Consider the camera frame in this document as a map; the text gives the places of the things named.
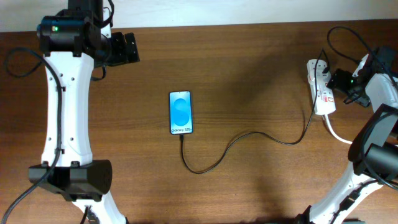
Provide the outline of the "blue Galaxy smartphone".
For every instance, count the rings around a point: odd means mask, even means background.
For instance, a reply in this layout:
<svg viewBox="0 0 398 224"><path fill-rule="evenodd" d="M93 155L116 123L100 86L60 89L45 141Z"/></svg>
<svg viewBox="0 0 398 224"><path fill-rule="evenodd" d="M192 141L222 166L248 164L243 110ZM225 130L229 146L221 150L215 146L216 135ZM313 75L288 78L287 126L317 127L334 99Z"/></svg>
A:
<svg viewBox="0 0 398 224"><path fill-rule="evenodd" d="M189 91L169 93L170 133L190 134L193 132L192 101Z"/></svg>

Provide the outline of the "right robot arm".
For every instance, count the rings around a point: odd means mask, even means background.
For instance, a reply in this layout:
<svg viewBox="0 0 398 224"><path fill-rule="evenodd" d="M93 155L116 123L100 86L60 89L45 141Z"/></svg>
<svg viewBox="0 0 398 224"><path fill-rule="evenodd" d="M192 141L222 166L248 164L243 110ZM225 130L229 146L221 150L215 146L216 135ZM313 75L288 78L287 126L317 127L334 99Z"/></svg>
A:
<svg viewBox="0 0 398 224"><path fill-rule="evenodd" d="M349 164L336 185L315 205L295 217L294 223L344 223L371 193L383 186L397 188L397 74L391 65L397 52L380 47L365 56L354 72L369 98L374 114L355 137Z"/></svg>

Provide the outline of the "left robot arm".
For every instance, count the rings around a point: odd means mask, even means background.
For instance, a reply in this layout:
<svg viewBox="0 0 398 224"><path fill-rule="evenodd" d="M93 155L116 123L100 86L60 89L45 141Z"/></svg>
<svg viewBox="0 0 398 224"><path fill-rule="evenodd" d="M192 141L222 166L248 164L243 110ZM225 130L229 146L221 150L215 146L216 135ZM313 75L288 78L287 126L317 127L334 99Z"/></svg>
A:
<svg viewBox="0 0 398 224"><path fill-rule="evenodd" d="M47 139L29 180L73 203L90 223L127 223L111 195L112 165L95 160L88 97L95 68L139 61L133 34L111 32L114 6L69 1L37 28L48 83Z"/></svg>

